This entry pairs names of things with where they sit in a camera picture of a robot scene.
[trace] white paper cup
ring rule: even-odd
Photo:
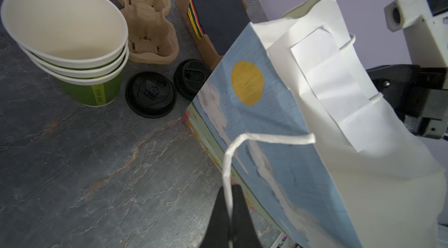
[[[118,74],[120,74],[123,71],[123,68],[125,67],[126,63],[128,62],[128,57],[129,57],[129,48],[126,48],[126,55],[125,55],[124,60],[121,62],[120,66],[117,69],[115,69],[115,71],[111,72],[110,74],[107,74],[105,76],[98,77],[98,78],[71,78],[71,77],[63,76],[61,74],[51,71],[50,69],[48,69],[47,67],[45,67],[43,65],[40,65],[39,63],[37,63],[36,61],[34,61],[32,59],[31,59],[31,61],[34,64],[36,64],[36,66],[38,66],[43,71],[47,72],[48,74],[52,75],[53,77],[55,77],[63,82],[81,85],[81,86],[91,86],[91,85],[106,83],[106,82],[110,81],[111,79],[113,79],[114,77],[117,77]]]
[[[3,0],[0,15],[19,45],[56,66],[109,64],[128,41],[126,20],[109,0]]]
[[[101,76],[105,76],[105,75],[113,72],[116,68],[118,68],[118,66],[120,66],[121,62],[125,58],[125,55],[128,51],[127,47],[123,48],[121,55],[114,62],[112,62],[104,67],[100,67],[97,69],[74,70],[74,69],[66,69],[66,68],[54,66],[50,63],[45,62],[45,60],[40,59],[39,57],[37,57],[36,55],[34,55],[32,52],[25,49],[24,47],[22,47],[20,45],[19,45],[19,47],[24,51],[24,53],[26,53],[26,55],[31,60],[36,61],[40,65],[45,66],[47,69],[49,69],[55,73],[61,74],[66,77],[72,77],[72,78],[98,78]]]

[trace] white paper sheet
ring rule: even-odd
[[[357,152],[389,136],[389,124],[345,68],[329,31],[317,29],[291,51],[311,90]]]

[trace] cardboard box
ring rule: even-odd
[[[247,4],[243,1],[243,5],[247,10]],[[193,25],[191,25],[190,18],[188,17],[188,6],[190,5],[189,0],[176,0],[176,5],[179,11],[181,12],[182,18],[185,21],[185,24],[187,25],[188,31],[191,34],[191,37],[193,38],[194,43],[196,44],[196,47],[198,47],[199,53],[202,56],[202,59],[204,60],[205,64],[210,67],[210,69],[214,70],[218,63],[223,58],[222,55],[219,55],[215,47],[210,41],[210,38],[207,34],[204,34],[202,36],[202,39],[199,39],[198,36],[196,36],[196,33],[194,32]]]

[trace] paper cup rim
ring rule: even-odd
[[[82,75],[82,73],[84,74],[95,74],[95,73],[101,73],[102,71],[107,71],[107,69],[112,68],[113,66],[116,66],[117,68],[119,67],[119,65],[122,61],[124,56],[126,56],[126,52],[127,50],[125,49],[125,47],[123,47],[122,49],[122,53],[120,54],[119,57],[116,58],[116,60],[114,60],[113,62],[111,62],[110,64],[100,67],[100,68],[95,68],[95,69],[85,69],[85,70],[75,70],[75,69],[68,69],[68,68],[64,68],[64,67],[59,67],[59,66],[55,66],[45,60],[43,60],[42,58],[38,57],[37,55],[35,55],[34,53],[30,52],[29,50],[25,49],[23,46],[19,45],[20,49],[23,50],[23,52],[28,55],[28,57],[30,59],[36,59],[38,61],[36,61],[37,63],[39,63],[40,65],[50,69],[50,70],[57,70],[57,71],[62,71],[65,73],[72,73],[72,74],[76,74],[79,73],[80,75]]]
[[[1,4],[0,18],[1,18],[2,22],[4,21],[4,16],[5,16],[5,14],[4,14],[5,13],[4,6],[5,6],[5,4],[8,4],[9,1],[10,0],[3,0],[3,3]],[[56,61],[59,61],[59,62],[65,62],[65,63],[76,63],[76,64],[86,64],[86,65],[90,64],[90,63],[95,63],[95,62],[98,62],[98,61],[101,61],[101,60],[104,60],[104,59],[108,59],[108,58],[114,56],[116,54],[116,52],[119,51],[120,49],[122,49],[125,46],[125,44],[128,42],[129,31],[128,31],[128,25],[127,25],[125,17],[121,13],[121,11],[112,2],[110,2],[109,0],[105,0],[105,1],[108,4],[110,4],[113,8],[115,8],[115,10],[117,12],[120,13],[120,19],[123,22],[123,25],[125,25],[126,27],[125,27],[125,32],[124,32],[125,35],[124,35],[123,41],[121,42],[120,46],[117,49],[115,49],[114,51],[112,51],[112,52],[110,52],[110,53],[108,53],[106,55],[103,55],[101,57],[95,57],[95,58],[90,58],[90,59],[66,59],[66,58],[52,56],[52,55],[43,53],[43,52],[41,52],[39,50],[33,49],[33,48],[27,46],[26,44],[22,43],[20,41],[20,39],[18,39],[12,33],[12,31],[9,29],[9,26],[7,24],[3,23],[3,27],[5,28],[6,32],[8,32],[8,34],[14,39],[14,41],[16,41],[19,45],[23,46],[25,49],[27,49],[28,51],[34,53],[35,55],[37,54],[37,55],[39,55],[39,56],[41,56],[43,58],[52,59],[52,60],[56,60]]]
[[[121,65],[117,69],[115,69],[113,72],[111,72],[105,76],[98,77],[98,78],[71,78],[71,77],[63,76],[56,72],[51,71],[50,69],[39,64],[35,60],[31,60],[31,61],[34,64],[36,64],[36,66],[38,66],[40,69],[42,69],[44,72],[52,75],[53,77],[55,77],[63,82],[81,85],[81,86],[93,86],[96,84],[106,83],[106,82],[110,81],[111,79],[117,77],[121,73],[121,71],[123,71],[126,63],[128,62],[128,57],[129,57],[129,48],[126,48],[126,55],[125,55],[125,59],[123,60],[123,63],[121,63]]]

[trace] colored paper stack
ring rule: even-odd
[[[224,55],[250,22],[242,0],[189,0],[188,17],[199,39],[207,34]]]

